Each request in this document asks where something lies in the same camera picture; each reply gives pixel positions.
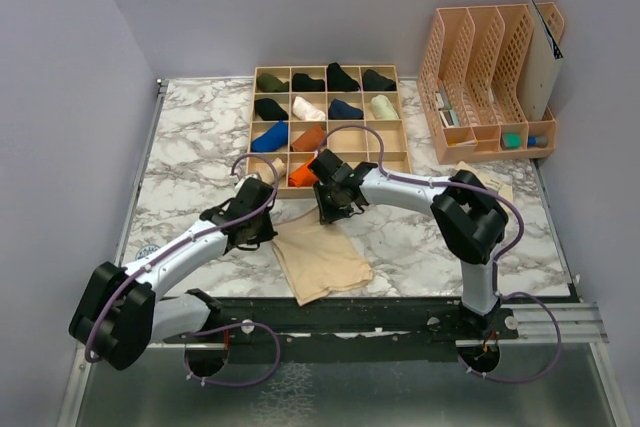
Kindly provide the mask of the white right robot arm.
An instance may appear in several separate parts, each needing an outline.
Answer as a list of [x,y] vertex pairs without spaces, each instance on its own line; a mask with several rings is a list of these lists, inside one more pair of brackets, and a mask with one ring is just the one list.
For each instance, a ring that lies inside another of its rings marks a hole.
[[428,178],[383,171],[373,162],[356,167],[326,149],[309,164],[320,222],[332,224],[362,213],[366,206],[392,206],[431,215],[450,252],[460,260],[463,309],[461,330],[481,338],[496,323],[499,304],[494,265],[504,240],[508,215],[479,179],[468,170],[450,178]]

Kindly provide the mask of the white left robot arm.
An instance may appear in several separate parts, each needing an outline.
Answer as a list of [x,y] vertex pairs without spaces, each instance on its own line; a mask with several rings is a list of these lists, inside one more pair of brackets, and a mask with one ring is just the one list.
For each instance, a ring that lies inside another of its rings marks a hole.
[[229,251],[259,246],[276,233],[270,218],[273,186],[248,178],[237,194],[203,211],[186,232],[124,266],[104,262],[94,269],[68,332],[92,360],[117,370],[131,366],[155,341],[190,333],[206,342],[220,332],[213,300],[189,292],[165,296],[199,267]]

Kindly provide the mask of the beige boxer underwear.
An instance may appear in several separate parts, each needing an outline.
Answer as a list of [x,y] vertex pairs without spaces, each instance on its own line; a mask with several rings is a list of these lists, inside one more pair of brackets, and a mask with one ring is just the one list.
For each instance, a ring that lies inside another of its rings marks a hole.
[[373,279],[369,262],[338,226],[322,225],[316,209],[277,225],[276,231],[272,248],[300,306]]

